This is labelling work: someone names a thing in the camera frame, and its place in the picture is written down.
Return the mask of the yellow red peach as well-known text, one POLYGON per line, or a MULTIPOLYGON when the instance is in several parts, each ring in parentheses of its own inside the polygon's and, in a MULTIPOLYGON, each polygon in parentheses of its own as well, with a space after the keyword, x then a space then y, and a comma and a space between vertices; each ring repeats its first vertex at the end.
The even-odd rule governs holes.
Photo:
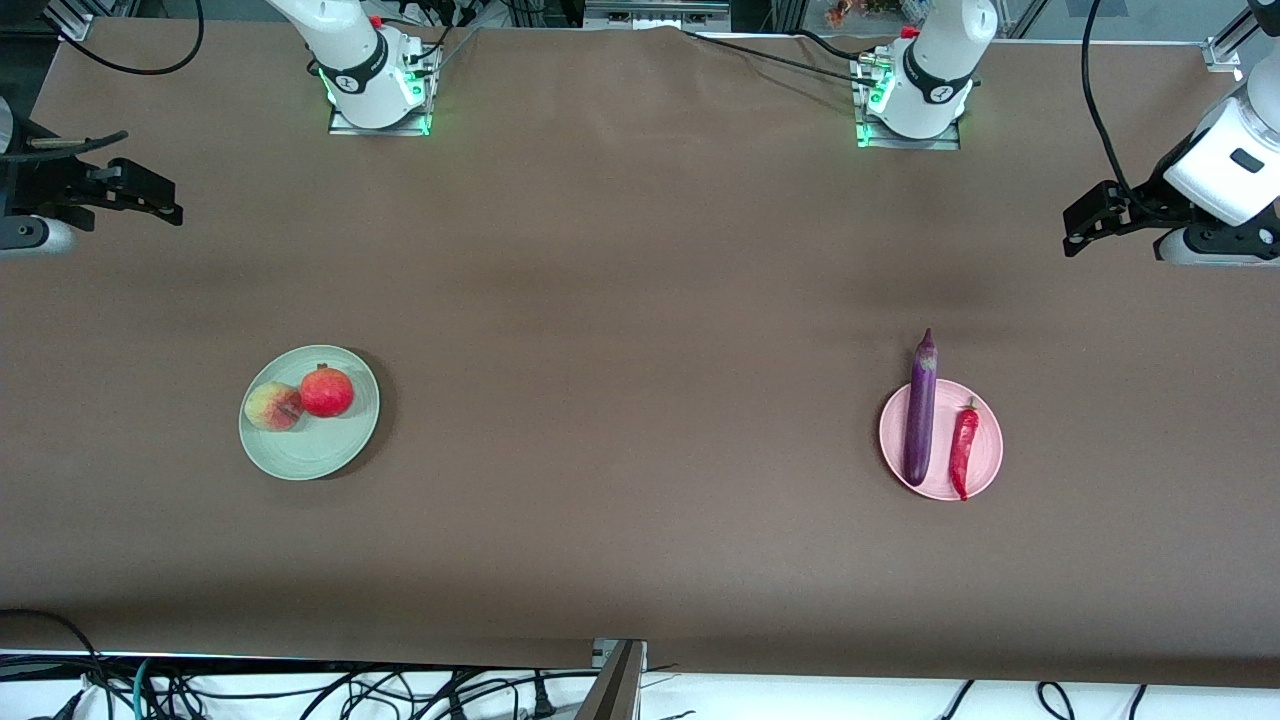
POLYGON ((260 430, 284 432, 305 415, 305 407, 296 387, 270 380, 250 391, 243 413, 260 430))

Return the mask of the red pomegranate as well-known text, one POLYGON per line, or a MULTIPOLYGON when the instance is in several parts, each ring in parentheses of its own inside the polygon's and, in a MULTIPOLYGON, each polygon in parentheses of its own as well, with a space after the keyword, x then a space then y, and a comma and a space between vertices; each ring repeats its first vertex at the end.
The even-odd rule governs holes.
POLYGON ((319 363, 300 382, 302 409, 316 418, 344 414, 355 402, 355 384, 342 370, 319 363))

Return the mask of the red chili pepper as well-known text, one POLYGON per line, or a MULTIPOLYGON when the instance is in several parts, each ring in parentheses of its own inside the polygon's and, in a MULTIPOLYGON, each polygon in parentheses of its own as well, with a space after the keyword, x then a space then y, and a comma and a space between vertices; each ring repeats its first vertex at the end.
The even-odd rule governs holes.
POLYGON ((951 487, 963 502, 968 501, 970 497, 968 489, 968 468, 979 425, 980 416, 977 411, 977 397, 972 396, 956 416, 948 455, 948 478, 951 487))

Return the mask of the long purple eggplant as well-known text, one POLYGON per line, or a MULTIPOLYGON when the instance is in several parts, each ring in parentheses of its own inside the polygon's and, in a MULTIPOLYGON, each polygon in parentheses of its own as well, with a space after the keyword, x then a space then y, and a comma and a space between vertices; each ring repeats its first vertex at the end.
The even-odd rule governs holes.
POLYGON ((905 416, 902 466, 910 487, 919 487, 931 468, 938 357, 932 329, 925 329, 913 355, 905 416))

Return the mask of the pink round plate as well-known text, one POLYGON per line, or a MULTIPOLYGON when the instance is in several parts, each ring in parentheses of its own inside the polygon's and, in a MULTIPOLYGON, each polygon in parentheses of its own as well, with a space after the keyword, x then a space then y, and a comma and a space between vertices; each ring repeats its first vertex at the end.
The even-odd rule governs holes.
POLYGON ((959 501, 960 495, 950 477, 950 456, 956 421, 963 410, 972 406, 978 427, 966 464, 965 486, 968 497, 975 498, 995 480, 1004 460, 1004 436, 992 409, 970 388, 948 379, 937 380, 928 473, 919 486, 910 486, 904 461, 909 395, 909 386, 900 387, 879 411, 879 448, 890 471, 915 495, 936 501, 959 501))

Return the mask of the pale green round plate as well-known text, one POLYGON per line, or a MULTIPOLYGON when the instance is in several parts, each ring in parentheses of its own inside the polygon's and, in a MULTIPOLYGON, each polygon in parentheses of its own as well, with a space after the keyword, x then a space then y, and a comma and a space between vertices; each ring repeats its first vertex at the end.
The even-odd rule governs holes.
POLYGON ((333 345, 292 348, 271 360, 244 392, 239 405, 239 441, 250 461, 283 480, 316 480, 352 462, 372 438, 381 411, 381 392, 370 365, 358 355, 333 345), (251 389, 279 380, 298 389, 302 378, 319 363, 344 372, 355 384, 355 402, 342 415, 316 418, 307 413, 284 432, 266 432, 250 424, 243 407, 251 389))

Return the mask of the colourful toy items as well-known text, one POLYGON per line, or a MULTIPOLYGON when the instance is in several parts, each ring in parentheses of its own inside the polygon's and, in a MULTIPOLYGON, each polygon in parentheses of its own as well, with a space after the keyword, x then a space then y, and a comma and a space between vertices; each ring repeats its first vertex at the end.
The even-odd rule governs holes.
POLYGON ((901 0, 828 0, 823 17, 829 28, 842 28, 861 19, 900 19, 902 5, 901 0))

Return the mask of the large table cover sheet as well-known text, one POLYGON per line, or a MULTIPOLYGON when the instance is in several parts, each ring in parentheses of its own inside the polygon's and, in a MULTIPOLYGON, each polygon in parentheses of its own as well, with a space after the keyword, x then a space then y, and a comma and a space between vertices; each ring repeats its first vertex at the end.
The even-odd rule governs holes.
POLYGON ((1107 172, 1066 44, 1000 44, 954 152, 663 28, 451 36, 431 133, 334 137, 285 23, 165 77, 61 49, 33 118, 125 129, 182 227, 0 261, 0 607, 106 651, 1280 685, 1280 269, 1061 250, 1107 172), (925 329, 1004 460, 906 489, 925 329), (381 411, 247 457, 275 357, 381 411))

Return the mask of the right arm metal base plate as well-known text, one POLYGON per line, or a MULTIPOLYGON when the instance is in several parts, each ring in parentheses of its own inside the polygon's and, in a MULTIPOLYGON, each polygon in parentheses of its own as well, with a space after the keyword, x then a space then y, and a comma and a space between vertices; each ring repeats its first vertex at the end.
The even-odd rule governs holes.
POLYGON ((420 38, 380 35, 369 58, 337 69, 320 63, 332 105, 329 132, 351 136, 428 136, 442 50, 420 38))

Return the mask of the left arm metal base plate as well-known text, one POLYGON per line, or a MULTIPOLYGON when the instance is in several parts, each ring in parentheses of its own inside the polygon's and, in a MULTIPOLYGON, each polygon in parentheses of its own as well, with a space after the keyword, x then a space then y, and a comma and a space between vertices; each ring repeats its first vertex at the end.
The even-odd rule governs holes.
POLYGON ((878 46, 874 51, 860 53, 849 61, 855 79, 870 79, 873 85, 851 83, 854 122, 860 149, 897 149, 913 151, 959 151, 961 149, 959 119, 952 119, 947 129, 933 138, 909 138, 893 132, 883 119, 872 111, 872 104, 892 88, 890 49, 878 46))

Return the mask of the aluminium frame profile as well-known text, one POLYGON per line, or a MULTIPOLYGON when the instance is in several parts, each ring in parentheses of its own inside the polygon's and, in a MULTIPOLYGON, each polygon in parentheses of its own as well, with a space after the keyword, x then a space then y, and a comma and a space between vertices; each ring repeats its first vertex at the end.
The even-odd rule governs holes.
POLYGON ((584 29, 652 29, 663 26, 695 32, 731 32, 730 0, 584 1, 584 29))

